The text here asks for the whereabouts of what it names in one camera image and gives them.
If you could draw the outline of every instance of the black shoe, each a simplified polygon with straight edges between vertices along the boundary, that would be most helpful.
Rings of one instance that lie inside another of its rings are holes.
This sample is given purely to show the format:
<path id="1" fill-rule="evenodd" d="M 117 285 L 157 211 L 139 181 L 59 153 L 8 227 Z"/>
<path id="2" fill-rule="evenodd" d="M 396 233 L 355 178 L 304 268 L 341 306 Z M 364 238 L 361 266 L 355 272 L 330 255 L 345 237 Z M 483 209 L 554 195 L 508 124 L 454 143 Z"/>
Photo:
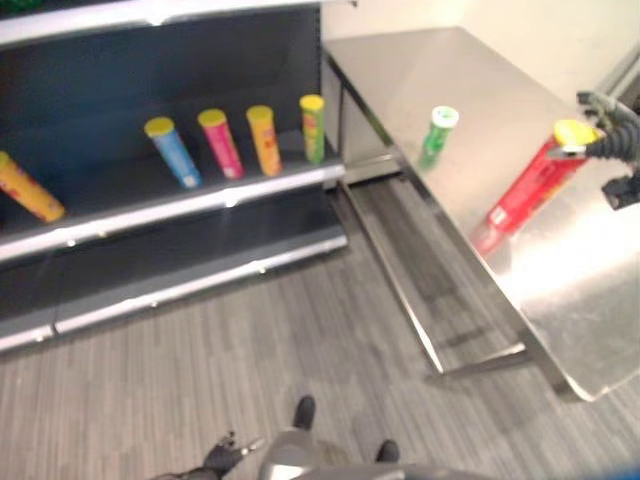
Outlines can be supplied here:
<path id="1" fill-rule="evenodd" d="M 385 440 L 380 445 L 376 463 L 398 463 L 400 460 L 400 449 L 394 440 Z"/>
<path id="2" fill-rule="evenodd" d="M 298 402 L 296 413 L 293 416 L 293 426 L 300 430 L 311 430 L 313 419 L 316 416 L 316 401 L 311 395 L 305 395 Z"/>

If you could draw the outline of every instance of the shelf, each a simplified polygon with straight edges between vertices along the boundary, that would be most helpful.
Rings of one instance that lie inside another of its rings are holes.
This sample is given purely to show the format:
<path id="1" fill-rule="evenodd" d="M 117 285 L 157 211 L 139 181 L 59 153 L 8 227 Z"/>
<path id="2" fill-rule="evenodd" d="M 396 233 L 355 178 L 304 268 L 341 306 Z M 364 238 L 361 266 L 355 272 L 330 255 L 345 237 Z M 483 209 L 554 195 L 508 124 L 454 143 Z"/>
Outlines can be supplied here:
<path id="1" fill-rule="evenodd" d="M 67 208 L 67 215 L 51 225 L 43 225 L 3 195 L 0 263 L 184 215 L 230 208 L 344 175 L 344 165 L 328 143 L 326 160 L 319 166 L 306 160 L 300 132 L 280 133 L 278 144 L 284 165 L 280 175 L 264 176 L 251 142 L 238 142 L 245 177 L 227 180 L 213 161 L 201 160 L 198 168 L 204 181 L 195 191 L 183 190 L 156 156 L 65 175 L 59 183 L 47 184 Z"/>
<path id="2" fill-rule="evenodd" d="M 330 1 L 339 0 L 123 0 L 98 4 L 90 2 L 92 4 L 86 6 L 21 14 L 15 18 L 0 20 L 0 48 L 84 32 L 158 26 L 232 11 L 314 5 Z"/>
<path id="3" fill-rule="evenodd" d="M 0 350 L 42 341 L 347 244 L 315 187 L 105 239 L 0 272 Z"/>

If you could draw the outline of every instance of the white wall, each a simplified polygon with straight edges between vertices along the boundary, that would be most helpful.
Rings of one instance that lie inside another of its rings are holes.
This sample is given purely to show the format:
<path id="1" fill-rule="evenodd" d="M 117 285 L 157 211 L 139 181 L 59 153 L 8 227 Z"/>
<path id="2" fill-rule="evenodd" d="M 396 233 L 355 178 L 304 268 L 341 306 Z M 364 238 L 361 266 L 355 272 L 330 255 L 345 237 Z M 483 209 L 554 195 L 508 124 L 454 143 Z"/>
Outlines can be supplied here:
<path id="1" fill-rule="evenodd" d="M 570 103 L 640 41 L 640 0 L 359 0 L 322 20 L 325 40 L 460 25 Z"/>
<path id="2" fill-rule="evenodd" d="M 473 0 L 358 0 L 322 6 L 325 40 L 423 28 L 450 27 Z"/>
<path id="3" fill-rule="evenodd" d="M 461 25 L 566 102 L 640 41 L 640 0 L 479 0 Z"/>

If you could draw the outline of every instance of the table top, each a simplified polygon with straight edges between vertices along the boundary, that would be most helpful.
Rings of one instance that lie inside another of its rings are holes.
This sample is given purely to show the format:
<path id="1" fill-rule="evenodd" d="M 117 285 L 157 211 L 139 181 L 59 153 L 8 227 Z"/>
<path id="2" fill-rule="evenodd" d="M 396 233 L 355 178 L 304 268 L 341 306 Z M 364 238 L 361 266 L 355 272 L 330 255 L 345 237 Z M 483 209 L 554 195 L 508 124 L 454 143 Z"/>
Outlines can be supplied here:
<path id="1" fill-rule="evenodd" d="M 460 28 L 325 48 L 467 239 L 553 123 L 579 118 Z M 437 105 L 456 108 L 460 121 L 435 168 L 422 171 L 417 159 Z M 627 174 L 620 162 L 590 160 L 495 252 L 474 252 L 515 307 L 514 327 L 547 378 L 584 400 L 640 369 L 640 205 L 614 211 L 601 192 Z"/>

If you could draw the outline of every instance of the floor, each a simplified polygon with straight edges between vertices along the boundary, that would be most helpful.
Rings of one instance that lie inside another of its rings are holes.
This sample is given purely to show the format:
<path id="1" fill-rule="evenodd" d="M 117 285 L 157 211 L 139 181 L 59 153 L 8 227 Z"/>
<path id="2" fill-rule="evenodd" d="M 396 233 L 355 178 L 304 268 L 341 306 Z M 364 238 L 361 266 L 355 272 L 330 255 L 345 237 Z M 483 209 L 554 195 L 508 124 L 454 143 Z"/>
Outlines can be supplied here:
<path id="1" fill-rule="evenodd" d="M 474 277 L 398 179 L 358 187 L 447 366 L 506 347 Z M 443 384 L 344 198 L 350 246 L 0 358 L 2 479 L 144 479 L 195 466 L 228 429 L 272 437 L 304 393 L 327 460 L 407 461 L 496 478 L 596 478 L 640 462 L 640 379 L 593 404 L 534 368 Z M 231 479 L 255 478 L 259 455 Z"/>

